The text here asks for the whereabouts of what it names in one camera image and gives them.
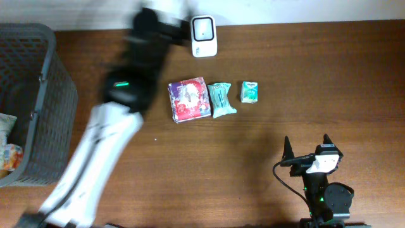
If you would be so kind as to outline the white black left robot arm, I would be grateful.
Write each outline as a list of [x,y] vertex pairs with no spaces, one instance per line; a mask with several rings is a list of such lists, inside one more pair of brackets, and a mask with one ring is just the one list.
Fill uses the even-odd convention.
[[106,183],[153,103],[171,46],[190,41],[189,20],[166,22],[145,6],[135,14],[66,170],[39,211],[21,214],[16,227],[93,226]]

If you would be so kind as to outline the teal wet wipes pack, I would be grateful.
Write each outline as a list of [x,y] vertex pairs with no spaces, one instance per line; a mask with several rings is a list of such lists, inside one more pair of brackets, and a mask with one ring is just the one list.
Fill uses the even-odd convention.
[[230,105],[228,100],[230,87],[231,84],[226,82],[208,85],[209,95],[213,104],[213,118],[237,113],[237,110]]

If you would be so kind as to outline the red purple pad package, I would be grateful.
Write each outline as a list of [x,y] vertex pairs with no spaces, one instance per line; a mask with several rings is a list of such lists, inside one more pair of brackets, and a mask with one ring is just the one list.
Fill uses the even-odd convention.
[[168,84],[168,92],[174,122],[211,116],[208,88],[202,77]]

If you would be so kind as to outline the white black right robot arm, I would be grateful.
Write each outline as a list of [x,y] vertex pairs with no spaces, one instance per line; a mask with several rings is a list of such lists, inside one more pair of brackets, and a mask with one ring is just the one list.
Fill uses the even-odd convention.
[[[299,227],[368,227],[364,223],[346,223],[350,218],[354,189],[343,183],[328,181],[328,175],[338,169],[342,158],[342,152],[327,134],[314,153],[304,156],[295,156],[289,138],[284,138],[282,159],[273,166],[273,175],[307,205],[309,218],[302,218]],[[276,174],[278,166],[290,167],[291,177],[302,177],[304,194],[298,193]]]

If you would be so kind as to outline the green tissue pack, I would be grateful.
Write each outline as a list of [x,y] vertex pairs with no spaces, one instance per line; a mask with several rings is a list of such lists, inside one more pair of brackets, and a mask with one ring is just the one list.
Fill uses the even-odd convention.
[[240,92],[240,100],[242,103],[257,103],[258,83],[243,81]]

